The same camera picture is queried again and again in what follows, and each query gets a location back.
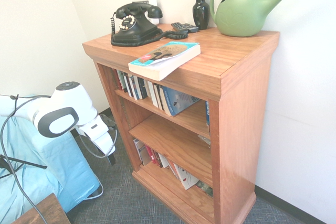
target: black rotary phone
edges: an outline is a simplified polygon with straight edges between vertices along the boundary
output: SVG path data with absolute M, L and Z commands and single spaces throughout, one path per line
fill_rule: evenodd
M 111 44 L 119 47 L 137 47 L 158 41 L 163 37 L 184 39 L 188 36 L 186 33 L 176 31 L 163 32 L 148 21 L 145 12 L 148 12 L 148 18 L 162 18 L 161 9 L 150 4 L 132 3 L 118 8 L 111 18 Z M 118 33 L 115 31 L 114 15 L 122 20 Z

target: bookshelf side panel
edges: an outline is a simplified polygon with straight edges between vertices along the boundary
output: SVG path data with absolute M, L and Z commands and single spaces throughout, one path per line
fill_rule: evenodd
M 270 56 L 217 103 L 209 101 L 215 223 L 244 222 L 256 195 Z
M 152 113 L 116 95 L 114 90 L 117 89 L 117 86 L 112 69 L 97 62 L 94 64 L 96 65 L 100 81 L 103 85 L 114 120 L 118 126 L 133 169 L 138 171 L 141 161 L 133 142 L 134 137 L 131 136 L 128 131 L 137 126 Z

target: book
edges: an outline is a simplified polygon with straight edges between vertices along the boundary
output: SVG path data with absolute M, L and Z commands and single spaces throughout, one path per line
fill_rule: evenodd
M 174 166 L 174 163 L 172 161 L 170 161 L 169 159 L 166 159 L 168 161 L 168 165 L 169 165 L 169 168 L 170 170 L 172 170 L 173 174 L 175 175 L 175 177 L 180 180 L 180 178 L 178 177 L 177 175 L 177 171 L 175 169 L 175 166 Z
M 154 154 L 154 158 L 156 160 L 156 164 L 158 164 L 162 168 L 163 165 L 162 165 L 162 161 L 160 159 L 159 154 L 155 150 L 153 150 L 153 149 L 152 149 L 152 153 Z
M 153 152 L 152 152 L 152 149 L 151 149 L 149 146 L 147 146 L 147 145 L 145 145 L 145 148 L 146 148 L 146 150 L 147 150 L 147 152 L 148 152 L 148 155 L 150 156 L 152 162 L 153 162 L 155 165 L 158 165 L 158 163 L 157 163 L 157 161 L 156 161 L 156 159 L 155 159 L 155 157 L 154 157 L 154 154 L 153 154 Z
M 133 73 L 161 81 L 200 53 L 199 43 L 171 41 L 128 63 L 128 67 Z
M 143 165 L 148 164 L 152 160 L 152 158 L 149 156 L 146 146 L 144 145 L 144 143 L 140 142 L 136 138 L 133 141 L 135 146 L 137 147 L 136 150 L 138 151 L 138 155 L 142 164 Z
M 214 191 L 211 187 L 209 187 L 209 185 L 203 183 L 202 181 L 198 181 L 196 183 L 196 187 L 198 187 L 200 190 L 202 190 L 203 192 L 205 192 L 206 194 L 208 194 L 210 197 L 214 197 Z
M 137 87 L 135 85 L 135 80 L 134 80 L 134 76 L 129 74 L 129 79 L 130 79 L 130 86 L 131 86 L 131 89 L 132 89 L 132 92 L 133 92 L 133 97 L 134 99 L 138 100 L 139 99 L 139 94 L 138 94 L 138 91 L 137 91 Z
M 180 178 L 180 181 L 184 187 L 184 189 L 188 190 L 193 185 L 196 185 L 198 182 L 198 178 L 194 177 L 190 173 L 188 173 L 185 169 L 182 169 L 178 165 L 174 164 L 177 174 Z
M 167 159 L 163 155 L 161 155 L 160 153 L 158 153 L 158 154 L 159 154 L 159 157 L 161 159 L 162 167 L 166 168 L 167 166 L 169 166 L 169 163 L 168 163 Z
M 120 80 L 119 80 L 118 72 L 117 72 L 117 70 L 114 69 L 114 68 L 113 68 L 112 70 L 113 70 L 113 73 L 114 73 L 114 79 L 115 79 L 115 81 L 116 81 L 116 83 L 117 83 L 118 89 L 119 89 L 119 90 L 122 90 L 122 86 L 121 86 L 121 82 L 120 82 Z
M 160 97 L 164 97 L 164 91 L 162 86 L 160 86 Z M 166 99 L 161 99 L 161 101 L 164 112 L 166 112 L 167 115 L 171 115 Z
M 150 90 L 153 105 L 158 108 L 159 104 L 158 104 L 158 101 L 156 99 L 156 95 L 155 95 L 155 91 L 154 91 L 154 84 L 150 81 L 147 81 L 147 84 L 148 84 L 148 88 Z
M 204 136 L 202 136 L 202 135 L 198 135 L 198 137 L 200 138 L 200 139 L 202 139 L 205 143 L 207 143 L 208 145 L 211 145 L 211 140 L 210 139 L 208 139 L 208 138 L 206 138 L 206 137 L 204 137 Z
M 167 102 L 167 106 L 172 116 L 179 114 L 181 111 L 200 100 L 197 97 L 168 87 L 163 86 L 162 89 L 164 92 L 164 99 Z
M 148 87 L 148 81 L 147 80 L 144 80 L 144 83 L 145 83 L 145 89 L 146 89 L 146 93 L 147 93 L 147 96 L 152 99 L 152 96 L 151 96 L 151 92 L 149 91 L 149 87 Z
M 205 116 L 206 116 L 206 125 L 210 126 L 210 116 L 209 116 L 209 102 L 205 101 Z
M 126 89 L 127 89 L 128 95 L 130 97 L 133 97 L 133 93 L 132 93 L 132 90 L 131 90 L 131 83 L 130 83 L 130 79 L 128 77 L 128 74 L 123 73 L 123 75 L 124 75 L 124 80 L 125 80 L 125 83 L 126 83 Z
M 143 98 L 142 98 L 142 94 L 141 94 L 141 92 L 140 92 L 140 86 L 139 86 L 139 80 L 138 80 L 138 77 L 137 77 L 137 76 L 133 76 L 133 78 L 134 78 L 135 88 L 136 88 L 136 90 L 137 90 L 137 92 L 138 92 L 139 99 L 142 100 Z
M 134 80 L 135 80 L 135 85 L 138 90 L 140 99 L 145 99 L 147 97 L 147 91 L 146 91 L 144 79 L 134 76 Z
M 126 83 L 125 83 L 125 80 L 124 80 L 124 75 L 122 74 L 122 72 L 120 70 L 117 70 L 117 73 L 118 73 L 119 81 L 121 83 L 122 90 L 124 92 L 127 92 Z
M 159 93 L 159 87 L 158 87 L 159 85 L 154 83 L 153 86 L 154 86 L 154 93 L 156 96 L 158 107 L 160 110 L 163 110 L 162 101 L 161 101 L 160 93 Z

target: light blue cloth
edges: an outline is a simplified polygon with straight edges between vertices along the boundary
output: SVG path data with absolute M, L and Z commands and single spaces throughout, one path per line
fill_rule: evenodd
M 5 121 L 0 116 L 0 127 Z M 46 165 L 47 169 L 24 165 L 16 173 L 25 193 L 34 204 L 51 193 L 68 212 L 86 199 L 99 182 L 70 132 L 46 138 L 33 124 L 22 118 L 10 118 L 3 134 L 8 157 Z M 14 168 L 20 163 L 12 161 Z M 0 177 L 8 171 L 0 168 Z M 0 224 L 12 223 L 32 206 L 17 187 L 13 175 L 0 179 Z

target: coiled phone cord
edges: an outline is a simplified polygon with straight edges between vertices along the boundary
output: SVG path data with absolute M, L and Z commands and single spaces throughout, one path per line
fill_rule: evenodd
M 185 39 L 186 37 L 188 37 L 187 33 L 181 33 L 178 31 L 162 31 L 161 29 L 159 29 L 159 35 L 156 37 L 153 37 L 151 39 L 147 39 L 144 41 L 140 41 L 140 42 L 134 42 L 134 43 L 121 43 L 121 42 L 115 42 L 113 40 L 113 35 L 116 33 L 116 25 L 114 23 L 114 15 L 115 13 L 113 13 L 113 17 L 111 18 L 111 27 L 112 27 L 112 33 L 111 33 L 111 44 L 113 46 L 117 46 L 117 47 L 138 47 L 138 46 L 143 46 L 155 41 L 158 41 L 160 39 L 162 39 L 163 37 L 169 38 L 169 39 Z

